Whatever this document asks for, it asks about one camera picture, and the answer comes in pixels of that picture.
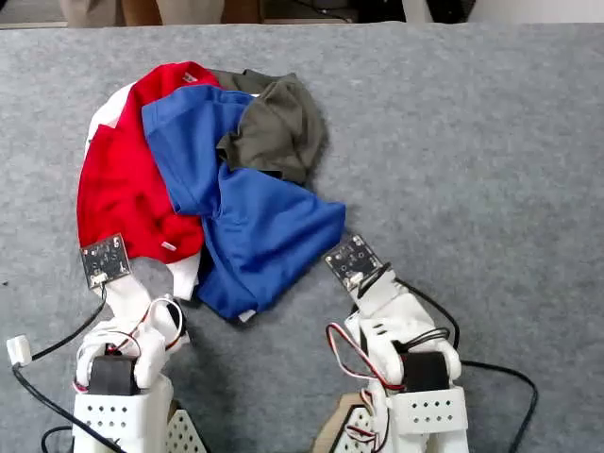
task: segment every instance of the black wire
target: black wire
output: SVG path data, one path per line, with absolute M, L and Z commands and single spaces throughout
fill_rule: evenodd
M 21 368 L 22 368 L 21 363 L 15 363 L 14 365 L 12 365 L 12 374 L 16 377 L 16 379 L 19 381 L 19 383 L 21 385 L 23 385 L 24 388 L 34 398 L 36 398 L 38 401 L 40 401 L 44 406 L 46 406 L 51 411 L 56 412 L 58 415 L 60 415 L 61 417 L 63 417 L 65 420 L 68 420 L 69 422 L 73 423 L 74 425 L 76 425 L 77 427 L 79 427 L 80 429 L 82 429 L 87 434 L 93 436 L 93 438 L 96 441 L 98 441 L 99 443 L 103 444 L 104 446 L 106 446 L 111 451 L 113 451 L 115 453 L 125 453 L 125 451 L 122 448 L 120 448 L 119 446 L 117 446 L 116 444 L 114 444 L 108 438 L 102 436 L 101 434 L 99 434 L 98 432 L 96 432 L 94 429 L 92 429 L 88 425 L 86 425 L 84 422 L 82 422 L 81 420 L 75 418 L 72 414 L 70 414 L 64 408 L 62 408 L 57 403 L 55 403 L 54 401 L 52 401 L 51 399 L 49 399 L 47 396 L 45 396 L 44 394 L 42 394 L 38 389 L 36 389 L 36 387 L 34 387 L 21 374 Z
M 499 373 L 505 373 L 507 375 L 514 376 L 516 378 L 519 378 L 520 380 L 523 380 L 532 388 L 532 397 L 530 399 L 530 405 L 528 406 L 527 414 L 525 415 L 525 418 L 522 420 L 522 424 L 520 425 L 520 428 L 518 428 L 518 431 L 516 431 L 516 435 L 514 436 L 513 441 L 510 444 L 510 448 L 508 449 L 508 451 L 510 453 L 514 453 L 514 452 L 518 451 L 518 447 L 520 446 L 520 443 L 522 442 L 522 438 L 524 437 L 525 433 L 527 432 L 527 428 L 529 427 L 530 419 L 532 418 L 533 414 L 535 413 L 535 409 L 537 408 L 537 403 L 539 402 L 539 389 L 537 388 L 537 384 L 535 384 L 530 379 L 530 377 L 528 377 L 527 375 L 520 373 L 519 371 L 513 370 L 511 368 L 508 368 L 506 366 L 492 365 L 490 363 L 483 363 L 481 361 L 461 361 L 461 364 L 463 364 L 465 366 L 473 366 L 475 368 L 482 368 L 484 370 L 498 371 Z
M 64 427 L 54 427 L 54 428 L 50 428 L 48 429 L 42 436 L 42 440 L 41 440 L 41 449 L 42 449 L 42 453 L 48 453 L 48 448 L 46 447 L 46 439 L 48 439 L 48 436 L 50 436 L 51 434 L 54 434 L 55 432 L 59 432 L 59 431 L 69 431 L 71 430 L 72 427 L 69 426 L 64 426 Z
M 84 321 L 84 324 L 82 324 L 80 327 L 78 327 L 74 331 L 74 333 L 67 335 L 62 340 L 56 342 L 55 344 L 53 344 L 51 346 L 48 346 L 46 349 L 31 356 L 31 361 L 36 361 L 36 360 L 41 359 L 42 357 L 50 354 L 51 352 L 55 352 L 57 349 L 59 349 L 62 346 L 65 346 L 70 341 L 72 341 L 76 336 L 78 336 L 80 333 L 82 333 L 90 324 L 92 324 L 92 322 L 98 317 L 98 315 L 101 314 L 101 311 L 105 307 L 106 300 L 107 300 L 107 289 L 105 288 L 105 284 L 101 284 L 101 305 L 99 305 L 98 308 L 90 315 L 90 317 L 86 321 Z
M 457 349 L 460 345 L 460 325 L 457 324 L 457 321 L 451 315 L 451 313 L 449 313 L 445 309 L 445 307 L 443 307 L 441 304 L 436 302 L 432 297 L 430 297 L 423 291 L 420 291 L 417 288 L 411 286 L 406 281 L 401 280 L 398 277 L 396 277 L 394 279 L 394 281 L 396 281 L 396 283 L 399 283 L 399 284 L 405 286 L 410 291 L 410 293 L 419 295 L 422 299 L 424 299 L 426 302 L 428 302 L 432 307 L 434 307 L 436 310 L 438 310 L 448 320 L 449 323 L 451 323 L 451 325 L 453 326 L 453 348 Z
M 429 342 L 430 340 L 447 340 L 449 338 L 449 335 L 451 335 L 451 331 L 448 328 L 436 327 L 417 335 L 415 338 L 410 339 L 408 342 L 393 342 L 393 345 L 394 349 L 396 349 L 396 352 L 398 354 L 405 354 L 409 352 L 412 347 L 416 347 L 419 344 Z
M 323 16 L 327 16 L 327 17 L 331 17 L 333 19 L 338 19 L 342 22 L 345 22 L 347 24 L 350 24 L 350 20 L 344 16 L 341 16 L 340 14 L 334 14 L 332 12 L 329 12 L 331 10 L 331 8 L 318 8 L 314 5 L 314 2 L 312 2 L 312 4 L 303 2 L 302 0 L 291 0 L 292 2 L 298 4 L 298 5 L 302 5 L 303 7 L 312 9 L 314 12 L 316 12 L 317 14 L 321 14 Z
M 56 351 L 57 349 L 59 349 L 62 346 L 65 346 L 66 344 L 68 344 L 70 341 L 72 341 L 77 335 L 79 335 L 80 333 L 82 333 L 84 331 L 84 329 L 86 329 L 86 327 L 88 327 L 90 324 L 92 324 L 92 322 L 94 321 L 94 319 L 96 319 L 98 317 L 98 315 L 101 313 L 101 311 L 103 310 L 103 308 L 105 307 L 105 303 L 107 301 L 107 289 L 105 287 L 105 284 L 101 284 L 101 304 L 99 305 L 99 307 L 92 313 L 91 316 L 89 316 L 88 319 L 86 319 L 86 321 L 84 321 L 84 324 L 82 324 L 80 327 L 78 327 L 73 333 L 71 333 L 70 335 L 66 336 L 65 338 L 63 338 L 62 340 L 56 342 L 55 344 L 47 347 L 46 349 L 44 349 L 43 351 L 34 354 L 33 356 L 31 356 L 31 360 L 32 361 L 37 361 L 39 359 L 41 359 L 44 356 L 47 356 L 48 354 L 50 354 L 51 352 Z M 125 453 L 125 451 L 123 449 L 121 449 L 119 446 L 117 446 L 116 444 L 114 444 L 112 441 L 110 441 L 109 439 L 107 439 L 106 437 L 102 436 L 101 434 L 99 434 L 98 432 L 96 432 L 94 429 L 90 428 L 88 425 L 86 425 L 84 422 L 82 422 L 81 420 L 78 420 L 77 418 L 75 418 L 72 414 L 70 414 L 68 411 L 66 411 L 64 408 L 62 408 L 61 406 L 59 406 L 57 403 L 55 403 L 54 401 L 52 401 L 50 398 L 48 398 L 47 396 L 45 396 L 44 394 L 42 394 L 33 384 L 31 384 L 21 373 L 21 369 L 23 368 L 21 363 L 15 363 L 14 365 L 12 365 L 12 374 L 15 376 L 15 378 L 17 379 L 17 381 L 34 397 L 36 398 L 38 401 L 40 401 L 44 406 L 46 406 L 48 409 L 56 412 L 58 415 L 60 415 L 61 417 L 63 417 L 64 419 L 70 421 L 71 423 L 73 423 L 74 425 L 78 426 L 79 428 L 81 428 L 84 432 L 86 432 L 87 434 L 93 436 L 93 438 L 98 441 L 99 443 L 101 443 L 102 445 L 106 446 L 107 448 L 109 448 L 111 451 L 115 452 L 115 453 Z M 42 442 L 45 442 L 46 438 L 48 437 L 48 434 L 51 434 L 52 432 L 55 431 L 46 431 L 44 433 L 44 435 L 42 436 Z
M 457 349 L 460 344 L 460 326 L 457 324 L 455 318 L 444 307 L 442 307 L 439 303 L 437 303 L 434 299 L 432 299 L 432 297 L 430 297 L 426 293 L 418 290 L 417 288 L 412 287 L 409 283 L 401 280 L 398 277 L 395 279 L 395 281 L 403 286 L 406 286 L 411 293 L 419 295 L 432 307 L 438 310 L 453 325 L 453 347 Z M 516 431 L 516 435 L 514 436 L 513 441 L 510 444 L 510 448 L 508 449 L 509 453 L 515 453 L 516 451 L 518 451 L 518 447 L 520 446 L 520 443 L 522 442 L 522 439 L 525 433 L 527 432 L 530 420 L 532 419 L 532 416 L 535 413 L 535 409 L 537 408 L 537 403 L 539 402 L 539 390 L 537 388 L 537 385 L 527 375 L 511 368 L 508 368 L 506 366 L 492 365 L 490 363 L 484 363 L 481 361 L 461 361 L 461 364 L 466 366 L 473 366 L 475 368 L 482 368 L 485 370 L 498 371 L 499 373 L 505 373 L 507 375 L 514 376 L 526 382 L 532 388 L 532 397 L 530 399 L 530 405 L 528 406 L 527 413 L 525 415 L 525 418 L 522 420 L 520 428 L 518 428 L 518 430 Z

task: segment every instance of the gray carpet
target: gray carpet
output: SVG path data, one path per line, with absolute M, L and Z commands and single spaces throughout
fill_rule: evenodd
M 316 191 L 344 201 L 348 227 L 458 318 L 463 357 L 540 386 L 522 451 L 602 451 L 603 42 L 601 25 L 2 32 L 0 337 L 27 333 L 40 350 L 97 303 L 75 201 L 88 122 L 114 90 L 170 60 L 294 71 L 330 131 Z M 154 294 L 169 289 L 161 266 L 136 268 Z M 349 310 L 322 263 L 247 328 L 187 310 L 193 346 L 167 373 L 214 452 L 308 450 L 338 395 L 359 388 L 324 338 Z M 68 407 L 76 348 L 25 370 Z M 61 420 L 0 360 L 0 451 L 35 451 Z M 461 384 L 472 451 L 506 451 L 527 387 L 470 369 Z

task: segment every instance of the red wire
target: red wire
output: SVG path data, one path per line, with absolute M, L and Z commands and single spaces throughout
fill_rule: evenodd
M 334 355 L 336 355 L 336 351 L 337 351 L 337 347 L 335 344 L 335 341 L 333 339 L 333 337 L 331 336 L 330 331 L 334 329 L 336 332 L 338 332 L 340 334 L 340 337 L 342 337 L 342 339 L 347 342 L 350 346 L 352 346 L 352 348 L 355 350 L 355 352 L 357 352 L 357 354 L 359 355 L 359 357 L 361 357 L 362 361 L 365 362 L 365 364 L 369 367 L 369 369 L 372 371 L 374 377 L 376 377 L 379 382 L 381 383 L 381 385 L 388 389 L 388 390 L 403 390 L 405 388 L 404 385 L 402 384 L 391 384 L 390 382 L 388 382 L 379 372 L 379 370 L 375 367 L 375 365 L 369 361 L 369 358 L 365 355 L 364 352 L 362 352 L 362 350 L 356 345 L 354 344 L 346 335 L 346 333 L 343 331 L 342 327 L 340 327 L 338 324 L 335 323 L 329 323 L 326 327 L 326 335 L 327 335 L 327 342 L 329 344 L 329 347 L 331 348 L 331 351 L 334 353 Z M 355 375 L 359 378 L 372 378 L 372 376 L 369 375 L 364 375 L 362 373 L 358 373 L 354 370 L 352 370 L 351 368 L 349 368 L 347 365 L 345 365 L 344 363 L 342 363 L 340 361 L 340 365 L 343 367 L 344 370 L 346 370 L 348 373 Z

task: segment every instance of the clothing label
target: clothing label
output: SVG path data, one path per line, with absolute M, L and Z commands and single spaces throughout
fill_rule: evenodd
M 192 82 L 196 82 L 197 81 L 197 77 L 193 77 L 191 74 L 189 73 L 185 73 L 185 75 L 182 77 L 182 79 L 187 82 L 187 83 L 192 83 Z

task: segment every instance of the white wire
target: white wire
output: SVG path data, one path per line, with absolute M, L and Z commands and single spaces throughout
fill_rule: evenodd
M 331 333 L 332 329 L 335 329 L 340 334 L 340 336 L 348 344 L 350 344 L 352 346 L 352 348 L 355 350 L 355 352 L 357 352 L 357 354 L 361 357 L 361 359 L 365 362 L 365 364 L 371 369 L 371 371 L 374 373 L 375 376 L 369 376 L 369 375 L 363 375 L 361 373 L 356 373 L 356 372 L 348 369 L 348 367 L 343 364 L 342 359 L 340 358 L 340 353 L 338 352 L 338 347 L 336 346 L 335 340 L 333 338 L 333 334 Z M 386 378 L 379 372 L 379 370 L 371 362 L 371 360 L 365 354 L 365 352 L 357 345 L 357 342 L 353 341 L 339 324 L 329 323 L 327 325 L 326 332 L 327 332 L 327 341 L 329 343 L 329 347 L 331 348 L 331 352 L 333 352 L 333 355 L 336 358 L 336 362 L 338 362 L 338 365 L 340 366 L 342 371 L 344 371 L 347 375 L 349 375 L 353 378 L 359 378 L 359 379 L 378 380 L 382 386 L 384 386 L 388 389 L 402 388 L 402 385 L 391 384 L 390 382 L 388 382 L 386 380 Z
M 176 342 L 178 341 L 178 339 L 180 338 L 180 332 L 182 330 L 182 323 L 184 322 L 184 316 L 182 314 L 182 308 L 172 299 L 168 298 L 168 297 L 158 297 L 157 299 L 153 300 L 153 302 L 151 302 L 151 304 L 149 305 L 149 308 L 147 309 L 147 312 L 149 313 L 149 317 L 151 317 L 151 311 L 152 309 L 155 308 L 155 305 L 158 304 L 158 302 L 166 302 L 167 304 L 172 305 L 174 308 L 176 308 L 176 311 L 178 311 L 178 327 L 176 328 L 176 336 L 175 338 L 169 342 L 166 343 L 166 347 L 169 349 L 171 347 L 173 347 Z

